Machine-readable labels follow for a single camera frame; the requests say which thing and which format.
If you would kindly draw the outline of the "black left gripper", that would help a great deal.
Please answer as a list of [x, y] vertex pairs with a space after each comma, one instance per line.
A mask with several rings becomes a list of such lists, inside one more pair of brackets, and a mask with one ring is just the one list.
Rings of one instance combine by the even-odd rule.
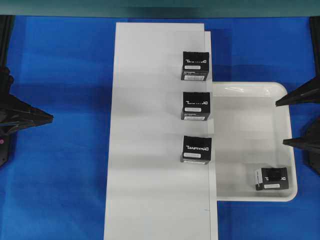
[[[11, 148], [10, 135], [28, 128], [51, 124], [54, 116], [21, 101], [10, 94], [14, 82], [8, 67], [0, 68], [0, 166], [7, 163]], [[26, 122], [14, 122], [13, 115], [22, 117]]]

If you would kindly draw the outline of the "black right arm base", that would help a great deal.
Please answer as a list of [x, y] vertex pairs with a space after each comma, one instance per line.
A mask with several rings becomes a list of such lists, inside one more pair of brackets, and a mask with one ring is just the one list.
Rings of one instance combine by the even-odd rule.
[[320, 117], [317, 117], [304, 128], [307, 149], [304, 150], [303, 161], [307, 167], [320, 175]]

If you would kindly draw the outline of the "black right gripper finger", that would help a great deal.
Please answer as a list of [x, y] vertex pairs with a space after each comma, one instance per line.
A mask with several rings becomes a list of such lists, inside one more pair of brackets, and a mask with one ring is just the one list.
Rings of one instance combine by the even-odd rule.
[[320, 103], [320, 82], [308, 81], [275, 102], [276, 107], [296, 104]]
[[298, 138], [284, 139], [282, 143], [284, 145], [303, 150], [320, 149], [320, 138], [316, 136], [304, 136]]

